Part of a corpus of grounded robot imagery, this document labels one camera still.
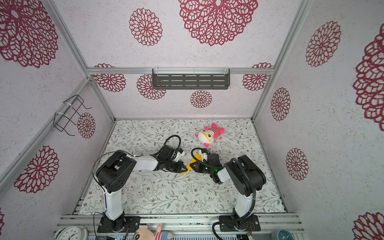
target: black wire rack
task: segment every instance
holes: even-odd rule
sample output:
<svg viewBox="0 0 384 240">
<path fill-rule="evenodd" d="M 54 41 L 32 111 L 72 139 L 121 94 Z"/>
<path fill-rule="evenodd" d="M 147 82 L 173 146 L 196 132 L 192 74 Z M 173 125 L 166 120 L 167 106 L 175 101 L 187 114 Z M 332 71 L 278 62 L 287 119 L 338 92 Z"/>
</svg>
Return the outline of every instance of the black wire rack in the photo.
<svg viewBox="0 0 384 240">
<path fill-rule="evenodd" d="M 72 102 L 72 103 L 69 103 L 68 101 L 70 101 L 70 100 L 73 99 L 74 97 L 76 97 L 76 98 L 73 100 L 73 102 Z M 76 102 L 76 100 L 78 100 L 78 101 L 80 102 L 80 105 L 79 105 L 77 108 L 74 108 L 73 105 L 74 105 L 74 103 Z M 66 114 L 66 112 L 67 112 L 70 108 L 68 108 L 64 113 L 55 113 L 55 115 L 53 116 L 53 126 L 54 126 L 57 130 L 59 130 L 60 132 L 63 132 L 63 131 L 64 131 L 64 132 L 66 132 L 69 136 L 74 136 L 74 135 L 72 135 L 72 134 L 69 134 L 69 133 L 67 132 L 67 130 L 65 130 L 66 126 L 68 125 L 69 122 L 73 123 L 74 125 L 78 125 L 77 123 L 74 123 L 74 122 L 72 121 L 72 118 L 73 118 L 73 116 L 74 116 L 75 114 L 78 114 L 78 115 L 80 116 L 78 110 L 79 110 L 79 108 L 80 108 L 81 106 L 83 106 L 85 109 L 91 109 L 92 107 L 87 108 L 87 107 L 84 105 L 84 100 L 83 100 L 83 99 L 80 97 L 80 95 L 78 95 L 78 94 L 76 94 L 76 95 L 74 95 L 74 96 L 68 98 L 68 99 L 65 100 L 63 103 L 66 103 L 66 104 L 70 105 L 70 106 L 71 106 L 70 108 L 72 108 L 72 109 L 74 110 L 74 113 L 72 114 L 72 116 L 71 116 L 70 118 L 69 118 L 68 115 Z M 66 122 L 66 124 L 64 125 L 64 127 L 62 127 L 61 125 L 59 125 L 59 122 L 60 122 L 60 119 L 61 119 L 61 118 L 59 118 L 59 120 L 56 122 L 56 116 L 57 116 L 57 115 L 62 115 L 62 116 L 64 116 L 65 118 L 68 119 L 68 121 Z"/>
</svg>

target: floral tablecloth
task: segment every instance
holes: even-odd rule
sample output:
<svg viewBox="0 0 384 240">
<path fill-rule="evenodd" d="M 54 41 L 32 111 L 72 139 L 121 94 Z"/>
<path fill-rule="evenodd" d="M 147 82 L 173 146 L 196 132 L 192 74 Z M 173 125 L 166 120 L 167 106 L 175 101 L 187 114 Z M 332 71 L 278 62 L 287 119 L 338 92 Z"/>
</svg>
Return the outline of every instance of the floral tablecloth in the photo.
<svg viewBox="0 0 384 240">
<path fill-rule="evenodd" d="M 204 147 L 196 134 L 212 123 L 225 129 L 209 146 L 212 153 L 219 154 L 222 164 L 246 154 L 267 177 L 267 183 L 257 193 L 254 211 L 285 212 L 250 120 L 121 120 L 117 121 L 105 152 L 122 149 L 135 155 L 153 154 L 167 137 L 177 134 L 182 140 L 181 148 L 187 152 L 182 158 L 187 165 L 192 159 L 192 148 Z M 168 144 L 176 147 L 177 139 Z M 110 155 L 103 157 L 99 165 Z M 161 170 L 137 171 L 132 172 L 122 189 L 122 205 L 126 214 L 228 213 L 232 212 L 237 195 L 232 181 L 218 185 L 209 174 L 193 170 L 182 175 Z M 92 180 L 80 214 L 103 212 L 104 208 L 103 191 Z"/>
</svg>

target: teal bowl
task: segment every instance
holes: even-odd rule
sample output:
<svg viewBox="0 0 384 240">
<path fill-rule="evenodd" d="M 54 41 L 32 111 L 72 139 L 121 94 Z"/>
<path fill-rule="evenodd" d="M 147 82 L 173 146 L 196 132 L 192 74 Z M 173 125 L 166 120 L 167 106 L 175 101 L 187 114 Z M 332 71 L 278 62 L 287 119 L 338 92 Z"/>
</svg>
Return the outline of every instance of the teal bowl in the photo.
<svg viewBox="0 0 384 240">
<path fill-rule="evenodd" d="M 281 229 L 272 233 L 271 240 L 295 240 L 295 238 L 288 230 Z"/>
</svg>

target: stuffed toy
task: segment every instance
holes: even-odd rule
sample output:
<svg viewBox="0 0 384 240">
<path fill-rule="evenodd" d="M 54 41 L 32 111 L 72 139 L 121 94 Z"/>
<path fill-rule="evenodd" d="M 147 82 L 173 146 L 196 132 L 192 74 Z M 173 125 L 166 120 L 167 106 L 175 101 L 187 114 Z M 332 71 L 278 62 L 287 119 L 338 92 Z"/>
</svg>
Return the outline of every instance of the stuffed toy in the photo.
<svg viewBox="0 0 384 240">
<path fill-rule="evenodd" d="M 157 230 L 153 233 L 147 226 L 142 226 L 136 230 L 132 240 L 167 240 L 173 237 L 170 232 L 162 232 L 161 225 L 157 226 Z"/>
<path fill-rule="evenodd" d="M 212 124 L 212 128 L 205 127 L 205 129 L 201 130 L 196 138 L 199 139 L 201 143 L 204 144 L 205 147 L 208 147 L 210 144 L 214 142 L 214 138 L 218 138 L 221 134 L 224 133 L 224 128 L 218 128 L 216 124 Z"/>
</svg>

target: black corrugated hose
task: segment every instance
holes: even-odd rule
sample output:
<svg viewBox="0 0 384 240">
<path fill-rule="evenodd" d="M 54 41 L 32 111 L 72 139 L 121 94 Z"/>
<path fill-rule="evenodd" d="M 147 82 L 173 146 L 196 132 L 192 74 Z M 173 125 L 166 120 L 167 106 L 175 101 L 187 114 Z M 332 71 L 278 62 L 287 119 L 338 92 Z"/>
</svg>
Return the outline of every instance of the black corrugated hose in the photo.
<svg viewBox="0 0 384 240">
<path fill-rule="evenodd" d="M 255 202 L 256 202 L 256 189 L 253 187 L 252 185 L 252 182 L 251 180 L 249 179 L 249 177 L 247 176 L 246 172 L 245 172 L 245 169 L 244 167 L 241 165 L 240 161 L 236 158 L 232 158 L 231 161 L 235 161 L 235 163 L 238 165 L 238 167 L 240 168 L 240 170 L 243 172 L 245 178 L 247 179 L 247 182 L 248 184 L 250 185 L 251 189 L 252 189 L 252 194 L 253 194 L 253 197 L 252 197 L 252 205 L 251 205 L 251 208 L 249 209 L 248 213 L 245 214 L 244 216 L 238 218 L 238 219 L 234 219 L 234 220 L 228 220 L 228 221 L 221 221 L 221 222 L 215 222 L 213 225 L 212 225 L 212 231 L 214 232 L 214 235 L 217 237 L 217 239 L 219 240 L 223 240 L 221 237 L 219 237 L 219 235 L 217 235 L 216 231 L 215 231 L 215 226 L 218 225 L 218 224 L 222 224 L 222 223 L 231 223 L 231 222 L 238 222 L 238 221 L 241 221 L 245 218 L 247 218 L 253 211 L 253 208 L 255 207 Z"/>
</svg>

